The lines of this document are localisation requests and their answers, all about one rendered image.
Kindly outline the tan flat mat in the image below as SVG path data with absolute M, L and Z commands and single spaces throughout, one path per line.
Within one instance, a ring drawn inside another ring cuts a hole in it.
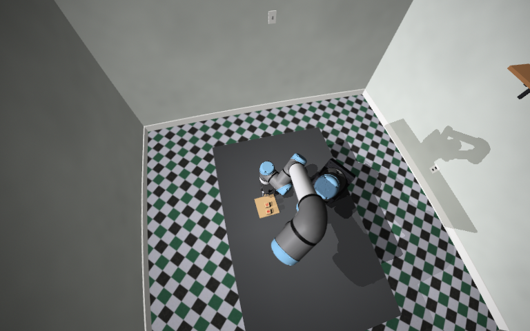
M 265 208 L 264 203 L 269 202 L 269 208 Z M 268 197 L 260 197 L 255 199 L 255 204 L 257 207 L 257 211 L 259 214 L 259 218 L 267 217 L 273 214 L 279 213 L 279 209 L 277 207 L 277 203 L 274 197 L 274 194 L 270 194 Z M 271 214 L 266 215 L 266 210 L 271 209 Z

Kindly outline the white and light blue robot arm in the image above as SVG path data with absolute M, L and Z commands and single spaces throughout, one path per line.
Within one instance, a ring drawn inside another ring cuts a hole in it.
M 328 221 L 326 204 L 346 184 L 341 170 L 328 168 L 321 173 L 314 187 L 304 168 L 306 163 L 302 155 L 295 153 L 280 173 L 270 161 L 263 162 L 259 169 L 261 180 L 268 180 L 281 195 L 287 194 L 294 185 L 299 200 L 297 214 L 271 243 L 275 256 L 286 265 L 300 262 L 322 240 Z

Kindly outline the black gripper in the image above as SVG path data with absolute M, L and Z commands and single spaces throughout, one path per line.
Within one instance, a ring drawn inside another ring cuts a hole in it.
M 273 189 L 274 189 L 274 187 L 269 182 L 262 181 L 260 176 L 259 176 L 259 188 L 262 191 L 263 197 L 264 197 L 264 193 L 268 195 L 272 194 Z

